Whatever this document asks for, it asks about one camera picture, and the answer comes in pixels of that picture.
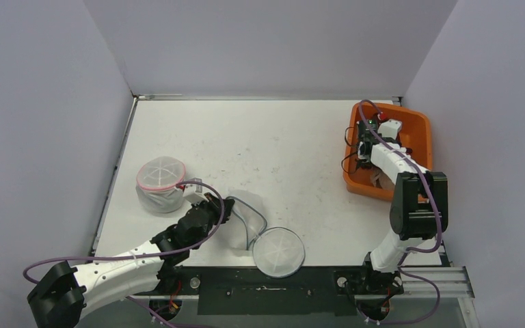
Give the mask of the blue-trimmed mesh laundry bag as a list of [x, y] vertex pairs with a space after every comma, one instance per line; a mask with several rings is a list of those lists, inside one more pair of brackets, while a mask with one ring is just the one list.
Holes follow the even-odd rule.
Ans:
[[234, 205], [219, 232], [233, 256], [249, 256], [267, 277], [280, 279], [294, 275], [306, 259], [301, 238], [288, 228], [269, 223], [260, 195], [231, 189], [226, 199]]

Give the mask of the beige lace bra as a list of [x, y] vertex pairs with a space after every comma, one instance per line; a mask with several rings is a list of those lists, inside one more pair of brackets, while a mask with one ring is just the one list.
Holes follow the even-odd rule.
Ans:
[[393, 191], [395, 189], [394, 182], [379, 168], [374, 168], [370, 175], [371, 184], [379, 189]]

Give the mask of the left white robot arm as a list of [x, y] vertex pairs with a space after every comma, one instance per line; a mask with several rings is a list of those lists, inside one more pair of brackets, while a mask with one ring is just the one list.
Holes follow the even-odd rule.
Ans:
[[174, 267], [227, 222], [234, 204], [234, 199], [208, 195], [177, 223], [120, 255], [87, 258], [74, 266], [68, 259], [50, 260], [51, 268], [27, 296], [37, 326], [75, 327], [125, 297], [153, 290], [170, 293], [176, 287]]

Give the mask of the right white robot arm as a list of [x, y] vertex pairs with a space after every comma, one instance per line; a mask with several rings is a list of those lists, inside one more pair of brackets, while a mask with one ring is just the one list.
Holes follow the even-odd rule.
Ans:
[[359, 158], [357, 166], [381, 170], [394, 185], [390, 230], [382, 242], [364, 260], [366, 269], [359, 274], [359, 283], [369, 293], [398, 288], [398, 268], [408, 254], [424, 253], [422, 244], [435, 240], [428, 251], [435, 251], [448, 225], [447, 177], [419, 165], [410, 148], [387, 134], [389, 122], [377, 125], [373, 120], [357, 123]]

